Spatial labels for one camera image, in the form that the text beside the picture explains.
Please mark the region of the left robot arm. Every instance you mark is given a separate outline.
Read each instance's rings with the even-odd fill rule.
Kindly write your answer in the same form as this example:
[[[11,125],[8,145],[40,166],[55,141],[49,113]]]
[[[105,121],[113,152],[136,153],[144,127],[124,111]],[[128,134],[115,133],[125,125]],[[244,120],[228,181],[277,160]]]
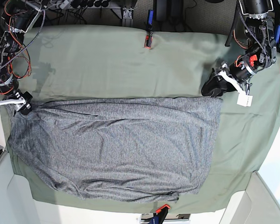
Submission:
[[[238,0],[225,42],[234,40],[245,52],[231,63],[213,68],[201,89],[207,97],[226,92],[249,95],[251,78],[277,61],[280,52],[280,0]]]

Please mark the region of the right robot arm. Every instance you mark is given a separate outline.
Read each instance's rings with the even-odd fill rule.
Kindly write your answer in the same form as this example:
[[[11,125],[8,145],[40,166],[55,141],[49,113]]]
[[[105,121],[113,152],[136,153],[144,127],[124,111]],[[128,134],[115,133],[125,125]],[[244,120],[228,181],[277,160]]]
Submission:
[[[24,35],[46,17],[45,6],[41,0],[0,0],[0,7],[0,106],[13,105],[27,115],[32,95],[19,89],[19,80],[31,74],[31,43],[24,44]]]

